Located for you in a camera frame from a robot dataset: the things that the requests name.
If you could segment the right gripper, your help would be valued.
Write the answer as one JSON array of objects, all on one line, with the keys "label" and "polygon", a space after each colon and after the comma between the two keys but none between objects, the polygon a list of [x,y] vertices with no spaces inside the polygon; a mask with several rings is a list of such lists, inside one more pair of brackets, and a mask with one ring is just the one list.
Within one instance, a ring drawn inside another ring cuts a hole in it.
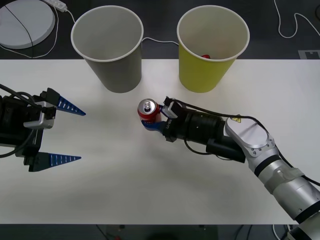
[{"label": "right gripper", "polygon": [[[159,113],[167,117],[163,112],[163,105],[157,104]],[[148,131],[163,132],[163,136],[168,142],[175,142],[177,139],[184,140],[188,136],[189,122],[191,118],[191,111],[184,110],[178,115],[177,118],[169,118],[166,123],[164,121],[159,122],[147,122],[141,120],[143,127]]]}]

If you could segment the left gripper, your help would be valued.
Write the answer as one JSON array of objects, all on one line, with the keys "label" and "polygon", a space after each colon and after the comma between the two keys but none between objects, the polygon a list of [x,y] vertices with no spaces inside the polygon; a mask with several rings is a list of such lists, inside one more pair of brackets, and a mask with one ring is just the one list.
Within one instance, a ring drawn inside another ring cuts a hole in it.
[{"label": "left gripper", "polygon": [[86,113],[52,88],[47,88],[40,95],[21,93],[20,96],[46,110],[43,112],[29,104],[22,109],[25,114],[22,123],[26,130],[26,138],[14,148],[12,154],[16,157],[23,157],[23,164],[29,166],[28,171],[31,173],[80,160],[80,156],[39,152],[39,149],[43,131],[54,126],[57,111],[79,116],[85,116]]}]

